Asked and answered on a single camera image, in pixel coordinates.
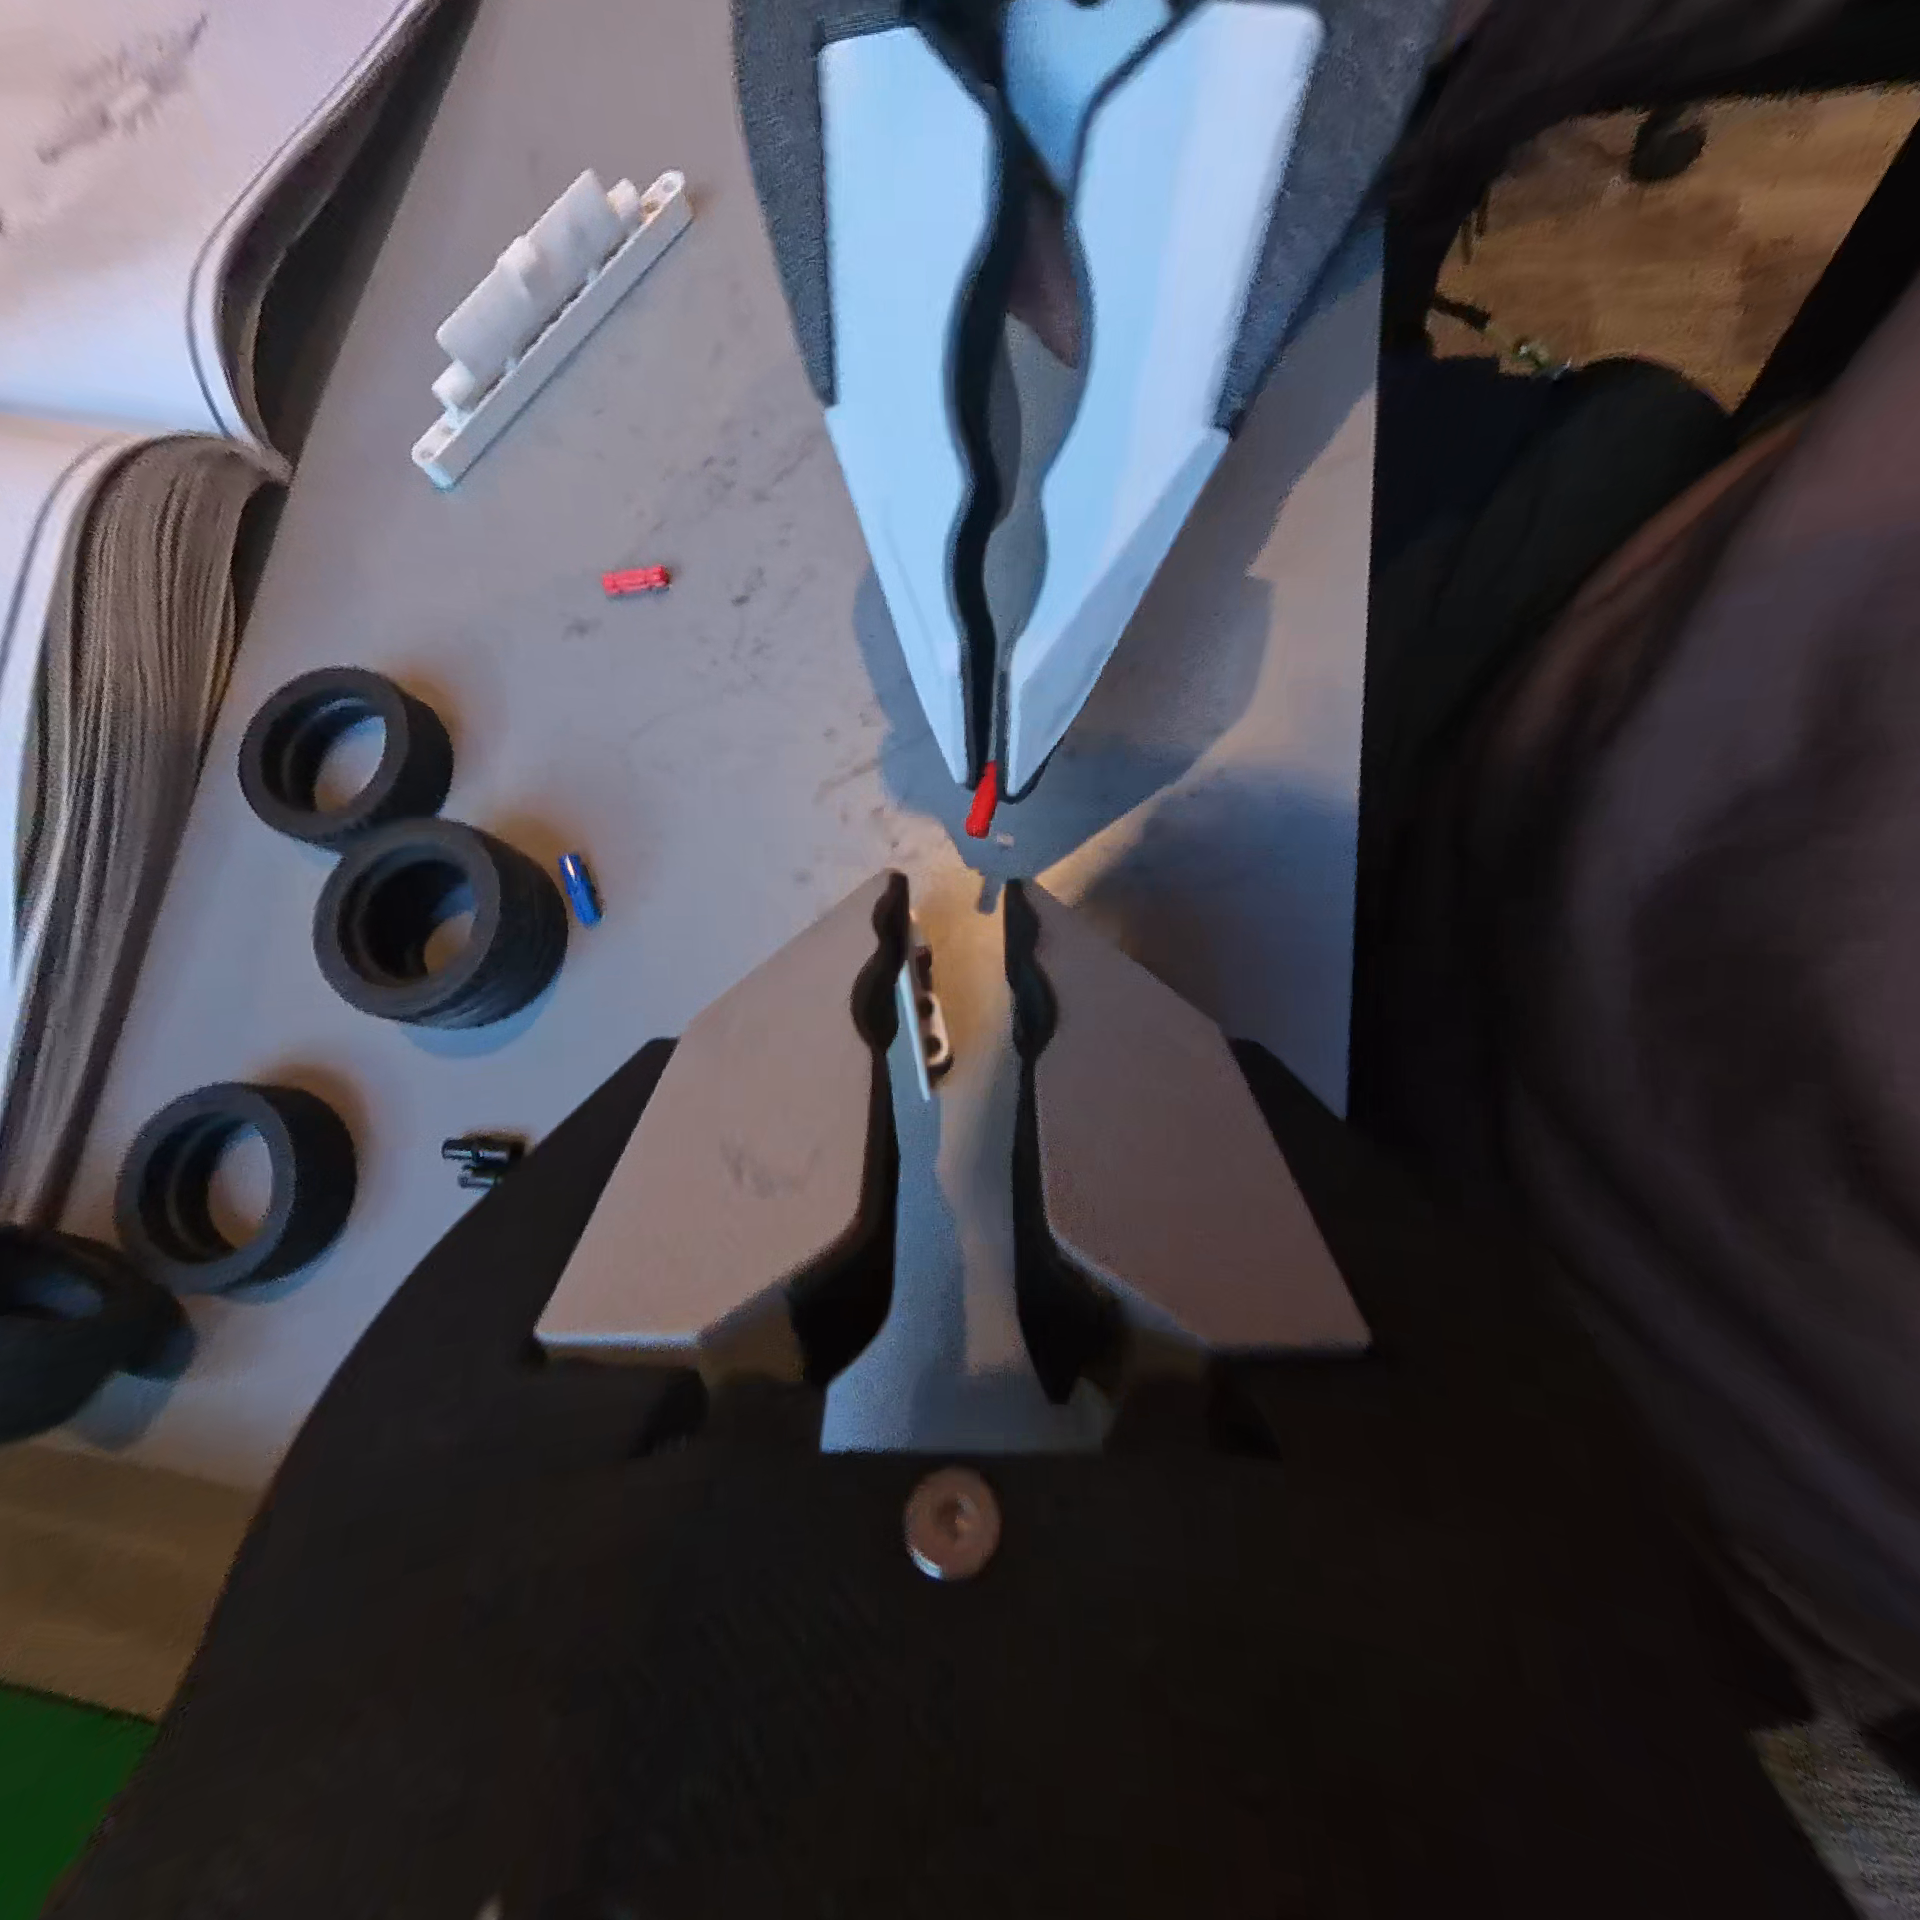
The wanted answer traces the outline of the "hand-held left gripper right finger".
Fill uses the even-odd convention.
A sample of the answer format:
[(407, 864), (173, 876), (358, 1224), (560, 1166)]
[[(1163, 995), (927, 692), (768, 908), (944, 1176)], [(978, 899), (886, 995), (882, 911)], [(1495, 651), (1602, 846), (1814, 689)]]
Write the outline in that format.
[(1054, 1404), (1374, 1332), (1229, 1040), (1035, 881), (1001, 896), (1018, 1071), (1014, 1304)]

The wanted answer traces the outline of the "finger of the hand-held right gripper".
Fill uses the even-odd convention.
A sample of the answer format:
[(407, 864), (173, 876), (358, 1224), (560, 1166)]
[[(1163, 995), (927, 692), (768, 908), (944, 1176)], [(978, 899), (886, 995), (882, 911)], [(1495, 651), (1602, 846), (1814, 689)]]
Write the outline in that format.
[(1039, 780), (1218, 465), (1218, 421), (1326, 20), (1007, 9), (1013, 117), (1063, 195), (1079, 398), (1039, 483), (1043, 568), (998, 669), (998, 781)]
[(946, 773), (991, 758), (983, 548), (990, 349), (981, 287), (1003, 229), (1003, 131), (927, 22), (829, 38), (822, 109), (832, 398), (825, 423), (911, 689)]

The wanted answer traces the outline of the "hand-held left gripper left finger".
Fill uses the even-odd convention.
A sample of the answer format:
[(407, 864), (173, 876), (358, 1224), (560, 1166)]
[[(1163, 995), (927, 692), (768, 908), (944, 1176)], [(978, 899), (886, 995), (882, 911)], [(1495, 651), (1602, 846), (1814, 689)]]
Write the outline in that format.
[(907, 908), (878, 871), (693, 1016), (535, 1326), (546, 1352), (825, 1387), (872, 1344)]

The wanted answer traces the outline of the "white toy brick piece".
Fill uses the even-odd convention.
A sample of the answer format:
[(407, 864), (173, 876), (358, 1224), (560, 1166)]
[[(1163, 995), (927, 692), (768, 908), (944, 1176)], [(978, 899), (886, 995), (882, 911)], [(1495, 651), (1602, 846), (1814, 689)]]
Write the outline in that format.
[(952, 1067), (952, 1043), (933, 976), (930, 942), (915, 919), (907, 926), (903, 966), (896, 976), (896, 1006), (918, 1095), (930, 1101)]

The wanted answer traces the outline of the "white stepped brick assembly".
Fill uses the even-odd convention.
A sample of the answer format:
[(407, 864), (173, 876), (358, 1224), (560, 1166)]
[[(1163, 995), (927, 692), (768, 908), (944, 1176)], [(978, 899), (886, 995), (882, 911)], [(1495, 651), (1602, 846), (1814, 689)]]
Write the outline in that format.
[(439, 419), (413, 464), (455, 488), (690, 224), (682, 172), (647, 185), (579, 172), (439, 324)]

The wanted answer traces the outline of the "green plastic bin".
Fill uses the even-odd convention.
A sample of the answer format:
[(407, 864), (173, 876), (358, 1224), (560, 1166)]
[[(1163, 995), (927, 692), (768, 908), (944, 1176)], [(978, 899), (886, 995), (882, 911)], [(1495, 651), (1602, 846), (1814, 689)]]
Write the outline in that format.
[(33, 1918), (77, 1861), (158, 1724), (1, 1686), (1, 1916)]

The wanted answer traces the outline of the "grey desk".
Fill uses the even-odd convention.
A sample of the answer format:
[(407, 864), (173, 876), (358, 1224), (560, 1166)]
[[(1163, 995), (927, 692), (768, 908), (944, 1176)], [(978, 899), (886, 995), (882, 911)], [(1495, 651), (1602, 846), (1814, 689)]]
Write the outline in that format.
[[(433, 326), (585, 167), (688, 175), (659, 267), (451, 492), (408, 464)], [(305, 1085), (358, 1189), (325, 1260), (190, 1303), (176, 1381), (117, 1377), (40, 1449), (258, 1488), (367, 1321), (473, 1195), (469, 1129), (549, 1136), (653, 1038), (880, 868), (909, 876), (955, 1065), (898, 1062), (899, 1268), (832, 1390), (842, 1449), (1085, 1449), (1023, 1359), (1006, 1191), (1016, 1103), (998, 884), (1030, 876), (1226, 1032), (1344, 1108), (1378, 238), (1293, 336), (1075, 726), (994, 839), (960, 797), (872, 584), (743, 150), (727, 5), (480, 5), (391, 203), (255, 589), (64, 1222), (111, 1235), (141, 1123), (184, 1089)], [(608, 568), (672, 584), (606, 599)], [(447, 811), (586, 856), (601, 928), (514, 1020), (357, 1015), (311, 950), (321, 852), (259, 824), (233, 755), (311, 665), (417, 687)]]

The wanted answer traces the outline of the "black rubber toy tire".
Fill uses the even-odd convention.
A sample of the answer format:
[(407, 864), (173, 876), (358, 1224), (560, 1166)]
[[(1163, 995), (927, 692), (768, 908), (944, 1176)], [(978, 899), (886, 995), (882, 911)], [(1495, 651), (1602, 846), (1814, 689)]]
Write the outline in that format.
[[(349, 795), (327, 800), (327, 761), (357, 728), (377, 732), (377, 756)], [(285, 681), (254, 711), (234, 773), (262, 824), (338, 855), (385, 824), (439, 813), (451, 744), (439, 712), (392, 679), (325, 665)]]
[(109, 1377), (170, 1377), (191, 1352), (173, 1292), (105, 1241), (1, 1228), (1, 1443), (67, 1421)]
[(514, 1016), (560, 971), (560, 887), (499, 836), (446, 819), (373, 829), (320, 887), (311, 947), (353, 1012), (437, 1031)]
[[(213, 1207), (219, 1163), (239, 1136), (259, 1140), (266, 1201), (231, 1238)], [(193, 1088), (133, 1139), (111, 1222), (135, 1270), (179, 1296), (259, 1289), (311, 1267), (352, 1212), (357, 1156), (345, 1119), (317, 1095), (259, 1083)]]

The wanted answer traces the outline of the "person's torso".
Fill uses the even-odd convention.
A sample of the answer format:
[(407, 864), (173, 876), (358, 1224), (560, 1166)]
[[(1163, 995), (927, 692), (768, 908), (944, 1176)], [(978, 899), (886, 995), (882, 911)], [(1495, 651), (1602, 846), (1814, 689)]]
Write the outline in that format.
[(1640, 361), (1393, 369), (1352, 1038), (1907, 1787), (1915, 403), (1915, 299), (1757, 427)]

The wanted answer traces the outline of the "open instruction book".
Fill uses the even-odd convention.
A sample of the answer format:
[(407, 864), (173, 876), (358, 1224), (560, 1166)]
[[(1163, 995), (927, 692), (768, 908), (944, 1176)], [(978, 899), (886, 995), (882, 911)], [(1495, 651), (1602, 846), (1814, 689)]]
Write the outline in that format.
[(290, 483), (255, 336), (442, 5), (3, 5), (1, 1198), (64, 1207)]

